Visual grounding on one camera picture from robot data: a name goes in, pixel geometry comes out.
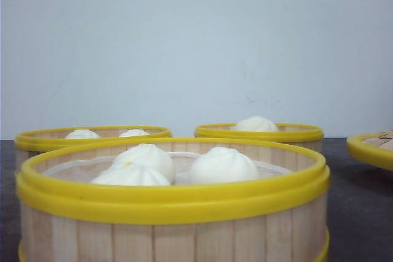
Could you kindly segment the yellow rimmed steamer lid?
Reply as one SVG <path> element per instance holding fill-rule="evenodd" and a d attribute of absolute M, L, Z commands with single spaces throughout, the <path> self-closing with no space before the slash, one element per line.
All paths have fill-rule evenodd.
<path fill-rule="evenodd" d="M 392 171 L 392 130 L 353 135 L 346 143 L 353 158 Z"/>

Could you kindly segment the right white bun front basket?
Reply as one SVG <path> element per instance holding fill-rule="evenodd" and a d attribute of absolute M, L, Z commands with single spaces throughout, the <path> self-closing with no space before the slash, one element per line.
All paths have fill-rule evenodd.
<path fill-rule="evenodd" d="M 259 179 L 256 164 L 233 148 L 213 147 L 198 157 L 189 170 L 192 184 L 229 183 Z"/>

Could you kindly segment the white bun basket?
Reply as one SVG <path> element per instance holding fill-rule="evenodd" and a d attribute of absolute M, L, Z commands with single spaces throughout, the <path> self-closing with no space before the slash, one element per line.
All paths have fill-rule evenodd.
<path fill-rule="evenodd" d="M 239 121 L 234 127 L 235 131 L 249 131 L 249 132 L 277 132 L 279 131 L 277 125 L 271 120 L 254 116 L 245 120 Z"/>
<path fill-rule="evenodd" d="M 233 148 L 213 147 L 198 157 L 189 170 L 192 184 L 229 183 L 259 179 L 256 164 Z"/>
<path fill-rule="evenodd" d="M 170 155 L 154 144 L 139 144 L 129 148 L 115 157 L 111 169 L 120 169 L 131 164 L 145 164 L 156 169 L 173 183 L 176 176 L 176 165 Z"/>

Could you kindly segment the white bun back right basket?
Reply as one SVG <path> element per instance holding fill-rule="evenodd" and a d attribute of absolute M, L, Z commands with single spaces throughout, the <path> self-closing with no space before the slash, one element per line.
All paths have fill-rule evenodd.
<path fill-rule="evenodd" d="M 235 131 L 249 131 L 249 132 L 277 132 L 279 131 L 277 125 L 271 120 L 254 116 L 245 120 L 239 121 L 234 127 Z"/>

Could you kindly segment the right bun back left basket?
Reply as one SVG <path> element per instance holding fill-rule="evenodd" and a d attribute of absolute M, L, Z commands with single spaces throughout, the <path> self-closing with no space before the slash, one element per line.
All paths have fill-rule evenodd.
<path fill-rule="evenodd" d="M 149 135 L 148 132 L 146 132 L 143 129 L 135 128 L 135 129 L 128 129 L 127 131 L 121 133 L 119 137 L 134 137 L 134 136 L 146 136 Z"/>

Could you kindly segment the back white bun front basket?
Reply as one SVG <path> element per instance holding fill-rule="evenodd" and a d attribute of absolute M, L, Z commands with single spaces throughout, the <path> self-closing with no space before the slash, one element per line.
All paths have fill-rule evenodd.
<path fill-rule="evenodd" d="M 145 164 L 156 169 L 173 183 L 176 176 L 176 165 L 170 155 L 154 144 L 139 144 L 129 148 L 115 157 L 111 169 L 120 169 L 131 164 Z"/>

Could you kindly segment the front left white bun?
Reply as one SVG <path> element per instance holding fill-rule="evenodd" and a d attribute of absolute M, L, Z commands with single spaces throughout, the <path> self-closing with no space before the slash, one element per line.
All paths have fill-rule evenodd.
<path fill-rule="evenodd" d="M 170 186 L 169 180 L 156 169 L 145 164 L 131 164 L 124 168 L 109 168 L 90 181 L 99 185 Z"/>

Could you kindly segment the front bamboo steamer basket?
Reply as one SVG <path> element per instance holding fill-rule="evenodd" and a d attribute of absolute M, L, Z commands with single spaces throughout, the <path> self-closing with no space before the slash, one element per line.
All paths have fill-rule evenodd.
<path fill-rule="evenodd" d="M 154 138 L 166 152 L 233 148 L 289 170 L 251 182 L 115 187 L 47 171 L 76 160 L 99 174 L 99 156 L 136 139 L 77 145 L 26 160 L 16 174 L 21 261 L 325 261 L 330 170 L 318 152 L 241 139 Z"/>

